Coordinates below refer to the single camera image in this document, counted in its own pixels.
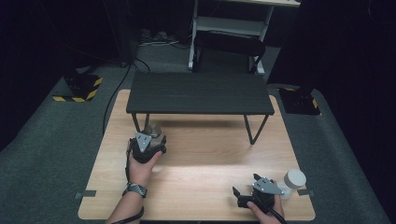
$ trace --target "black wristband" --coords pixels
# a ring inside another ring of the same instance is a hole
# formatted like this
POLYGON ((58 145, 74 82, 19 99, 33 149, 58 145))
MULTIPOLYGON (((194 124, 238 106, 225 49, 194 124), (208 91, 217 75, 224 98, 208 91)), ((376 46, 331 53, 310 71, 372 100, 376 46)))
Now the black wristband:
POLYGON ((145 214, 145 207, 142 207, 142 210, 140 210, 140 212, 137 215, 135 215, 133 217, 127 217, 120 221, 113 222, 113 224, 125 224, 128 222, 132 222, 132 221, 135 221, 135 220, 141 218, 143 216, 143 214, 145 214))

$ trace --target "hand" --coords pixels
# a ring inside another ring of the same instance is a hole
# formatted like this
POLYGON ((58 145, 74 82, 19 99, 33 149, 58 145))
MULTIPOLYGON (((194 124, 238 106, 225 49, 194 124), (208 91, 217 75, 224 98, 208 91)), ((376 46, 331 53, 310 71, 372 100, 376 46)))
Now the hand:
POLYGON ((130 153, 129 158, 129 180, 131 183, 146 187, 149 183, 149 178, 152 173, 152 168, 160 159, 163 153, 157 152, 151 160, 146 163, 140 163, 134 159, 133 153, 130 153))
MULTIPOLYGON (((264 214, 264 212, 255 204, 252 202, 248 202, 247 206, 250 208, 252 213, 256 215, 256 217, 259 219, 260 224, 278 224, 280 223, 276 217, 274 217, 272 214, 264 214)), ((274 210, 278 212, 282 217, 285 216, 285 213, 283 211, 282 204, 280 202, 280 195, 275 195, 275 203, 274 203, 274 210)))

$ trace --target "forearm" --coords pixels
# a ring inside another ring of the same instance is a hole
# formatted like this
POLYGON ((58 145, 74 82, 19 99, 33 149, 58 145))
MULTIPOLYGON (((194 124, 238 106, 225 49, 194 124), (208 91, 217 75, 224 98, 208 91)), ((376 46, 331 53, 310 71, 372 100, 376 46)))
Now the forearm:
MULTIPOLYGON (((143 207, 143 198, 140 194, 129 191, 119 201, 107 223, 113 223, 137 215, 143 207)), ((130 222, 139 223, 140 218, 130 222)))

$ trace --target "person's left hand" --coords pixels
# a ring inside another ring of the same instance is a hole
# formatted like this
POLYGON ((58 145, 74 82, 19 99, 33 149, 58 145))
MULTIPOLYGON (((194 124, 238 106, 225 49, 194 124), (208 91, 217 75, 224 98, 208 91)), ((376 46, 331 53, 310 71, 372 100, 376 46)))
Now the person's left hand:
POLYGON ((163 153, 159 151, 147 163, 140 163, 134 159, 133 153, 130 153, 129 180, 131 181, 131 183, 146 187, 147 184, 149 183, 149 178, 152 173, 152 168, 160 159, 162 154, 163 153))

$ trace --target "black and yellow hazard tape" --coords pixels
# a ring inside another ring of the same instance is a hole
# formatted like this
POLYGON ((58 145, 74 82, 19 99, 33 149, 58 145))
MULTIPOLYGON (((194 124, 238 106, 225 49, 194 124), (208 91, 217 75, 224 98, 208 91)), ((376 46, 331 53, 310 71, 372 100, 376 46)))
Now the black and yellow hazard tape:
POLYGON ((77 102, 77 103, 84 103, 91 101, 92 98, 96 95, 100 84, 102 83, 103 78, 97 78, 90 90, 87 90, 87 94, 84 96, 74 96, 74 95, 61 95, 61 94, 54 94, 52 95, 52 99, 57 102, 77 102))

